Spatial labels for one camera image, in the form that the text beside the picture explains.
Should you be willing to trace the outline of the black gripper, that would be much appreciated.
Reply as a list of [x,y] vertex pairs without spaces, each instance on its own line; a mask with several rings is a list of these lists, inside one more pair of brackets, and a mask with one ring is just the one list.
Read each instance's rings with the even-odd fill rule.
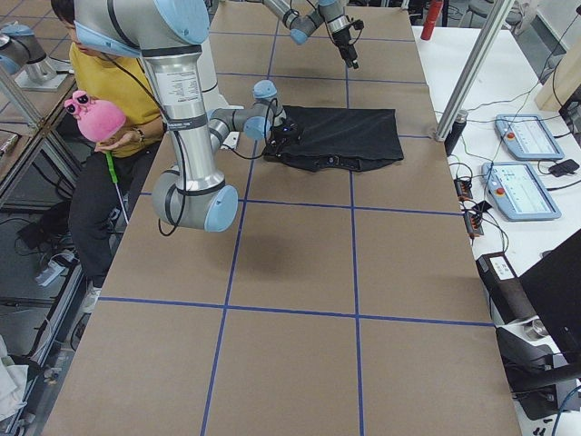
[[351,69],[359,68],[358,54],[352,45],[350,27],[345,26],[340,30],[332,31],[331,38],[337,46],[342,57],[347,57],[347,67]]
[[279,157],[285,148],[297,144],[303,128],[294,120],[287,118],[282,124],[271,129],[270,137],[265,144],[266,157]]

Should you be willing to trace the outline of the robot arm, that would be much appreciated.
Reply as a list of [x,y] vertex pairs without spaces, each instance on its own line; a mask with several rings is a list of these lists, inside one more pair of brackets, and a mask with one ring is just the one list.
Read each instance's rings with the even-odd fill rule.
[[304,15],[292,7],[290,1],[265,0],[260,1],[260,4],[265,5],[290,31],[290,37],[297,45],[304,45],[324,25],[345,65],[351,69],[359,68],[355,48],[358,37],[352,38],[350,31],[354,29],[361,32],[364,23],[360,19],[347,16],[345,7],[339,1],[318,1]]
[[198,71],[210,27],[203,1],[77,1],[74,10],[83,45],[140,58],[160,106],[177,164],[153,188],[159,219],[206,232],[227,230],[239,195],[226,183],[214,155],[232,132],[261,140],[287,124],[274,83],[258,82],[248,109],[206,109]]

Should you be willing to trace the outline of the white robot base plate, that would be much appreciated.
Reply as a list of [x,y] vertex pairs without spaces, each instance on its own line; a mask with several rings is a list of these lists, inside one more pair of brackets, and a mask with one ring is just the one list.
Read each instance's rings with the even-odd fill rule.
[[231,132],[221,145],[221,149],[236,150],[239,144],[240,134],[238,132]]

